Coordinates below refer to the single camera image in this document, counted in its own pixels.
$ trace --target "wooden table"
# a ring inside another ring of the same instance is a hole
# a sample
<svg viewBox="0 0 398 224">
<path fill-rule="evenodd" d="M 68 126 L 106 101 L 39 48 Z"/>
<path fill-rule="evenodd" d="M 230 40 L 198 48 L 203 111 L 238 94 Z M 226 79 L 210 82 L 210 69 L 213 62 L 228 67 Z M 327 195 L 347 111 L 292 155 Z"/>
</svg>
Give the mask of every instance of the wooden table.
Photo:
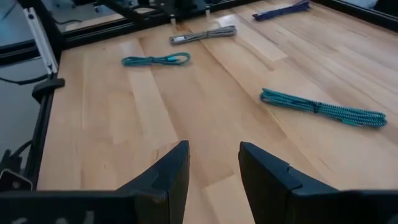
<svg viewBox="0 0 398 224">
<path fill-rule="evenodd" d="M 398 36 L 312 4 L 256 22 L 256 2 L 62 54 L 38 188 L 116 189 L 180 140 L 191 149 L 185 223 L 253 223 L 239 176 L 249 141 L 338 189 L 398 187 Z M 178 46 L 175 34 L 236 25 L 236 37 Z M 127 56 L 190 52 L 186 66 L 123 67 Z M 382 111 L 381 129 L 259 101 L 261 88 Z"/>
</svg>

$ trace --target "wood plank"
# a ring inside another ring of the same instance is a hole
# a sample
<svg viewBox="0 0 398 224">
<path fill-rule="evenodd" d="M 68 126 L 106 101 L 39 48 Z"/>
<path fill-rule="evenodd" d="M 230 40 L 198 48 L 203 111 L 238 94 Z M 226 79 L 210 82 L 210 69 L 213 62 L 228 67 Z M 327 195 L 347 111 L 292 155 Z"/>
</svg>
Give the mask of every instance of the wood plank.
<svg viewBox="0 0 398 224">
<path fill-rule="evenodd" d="M 67 85 L 55 92 L 38 188 L 116 189 L 188 139 L 185 223 L 252 223 L 239 179 L 240 141 L 338 189 L 396 189 L 397 34 L 316 4 L 270 21 L 252 18 L 283 5 L 255 2 L 177 29 L 164 25 L 65 51 L 58 75 Z M 236 25 L 237 36 L 169 44 L 175 34 L 227 25 Z M 120 64 L 175 52 L 192 60 Z M 389 124 L 351 127 L 267 105 L 259 100 L 263 87 L 382 111 Z"/>
</svg>

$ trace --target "navy blue cable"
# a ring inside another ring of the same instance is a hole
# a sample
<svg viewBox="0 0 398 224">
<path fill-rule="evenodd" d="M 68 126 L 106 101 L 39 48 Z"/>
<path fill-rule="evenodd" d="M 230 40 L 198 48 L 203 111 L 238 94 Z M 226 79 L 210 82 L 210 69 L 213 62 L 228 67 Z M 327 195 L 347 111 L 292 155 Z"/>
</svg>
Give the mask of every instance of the navy blue cable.
<svg viewBox="0 0 398 224">
<path fill-rule="evenodd" d="M 271 10 L 271 11 L 264 11 L 264 12 L 260 12 L 258 14 L 253 14 L 252 16 L 254 17 L 254 19 L 256 21 L 263 21 L 266 19 L 272 19 L 273 17 L 276 17 L 276 16 L 306 11 L 309 8 L 310 8 L 310 1 L 303 0 L 303 1 L 300 1 L 296 4 L 294 4 L 293 6 L 285 7 L 282 9 Z"/>
</svg>

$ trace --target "teal braided cable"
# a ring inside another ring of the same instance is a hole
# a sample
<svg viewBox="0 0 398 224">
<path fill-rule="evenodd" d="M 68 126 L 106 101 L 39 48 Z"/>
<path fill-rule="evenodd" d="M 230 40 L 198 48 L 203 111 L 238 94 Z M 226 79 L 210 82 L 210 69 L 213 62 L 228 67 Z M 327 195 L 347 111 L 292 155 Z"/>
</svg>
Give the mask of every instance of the teal braided cable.
<svg viewBox="0 0 398 224">
<path fill-rule="evenodd" d="M 181 60 L 178 57 L 185 57 L 185 60 Z M 131 66 L 141 66 L 141 65 L 152 65 L 155 63 L 161 65 L 183 65 L 191 59 L 191 55 L 186 52 L 180 52 L 175 54 L 170 54 L 164 57 L 126 57 L 122 59 L 122 65 Z"/>
<path fill-rule="evenodd" d="M 305 98 L 262 89 L 261 101 L 276 106 L 283 106 L 302 111 L 322 114 L 353 126 L 382 127 L 387 124 L 386 115 L 377 111 L 361 110 L 344 106 L 329 105 Z"/>
</svg>

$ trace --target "gray braided cable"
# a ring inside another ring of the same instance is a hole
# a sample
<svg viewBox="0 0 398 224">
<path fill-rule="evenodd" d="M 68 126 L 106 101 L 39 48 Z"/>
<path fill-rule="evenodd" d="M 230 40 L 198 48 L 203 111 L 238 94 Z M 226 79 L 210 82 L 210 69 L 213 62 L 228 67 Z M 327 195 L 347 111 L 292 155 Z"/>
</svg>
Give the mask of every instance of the gray braided cable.
<svg viewBox="0 0 398 224">
<path fill-rule="evenodd" d="M 184 44 L 196 40 L 202 40 L 206 38 L 211 38 L 211 37 L 230 37 L 235 35 L 237 32 L 235 26 L 226 26 L 226 27 L 220 27 L 217 29 L 212 29 L 208 31 L 203 31 L 200 33 L 194 33 L 194 34 L 185 34 L 185 35 L 175 35 L 173 37 L 170 37 L 169 41 L 170 44 L 172 45 L 177 45 L 177 44 Z"/>
</svg>

